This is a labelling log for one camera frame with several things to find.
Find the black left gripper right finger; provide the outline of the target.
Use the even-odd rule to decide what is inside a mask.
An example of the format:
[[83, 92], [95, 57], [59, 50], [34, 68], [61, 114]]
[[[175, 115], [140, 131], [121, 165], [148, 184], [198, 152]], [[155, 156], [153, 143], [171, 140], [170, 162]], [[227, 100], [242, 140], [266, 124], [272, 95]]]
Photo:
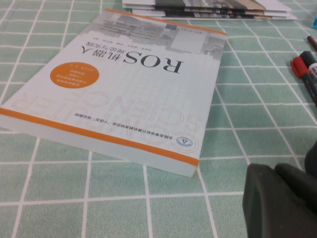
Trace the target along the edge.
[[306, 153], [305, 172], [289, 164], [277, 164], [274, 171], [288, 187], [302, 199], [314, 214], [317, 214], [317, 143]]

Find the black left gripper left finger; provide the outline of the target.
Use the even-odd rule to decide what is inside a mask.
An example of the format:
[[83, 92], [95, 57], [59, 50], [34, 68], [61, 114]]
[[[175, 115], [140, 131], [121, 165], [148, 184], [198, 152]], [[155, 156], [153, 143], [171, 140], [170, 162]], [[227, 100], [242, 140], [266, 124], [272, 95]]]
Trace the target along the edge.
[[242, 206], [250, 238], [317, 236], [317, 215], [267, 165], [248, 166]]

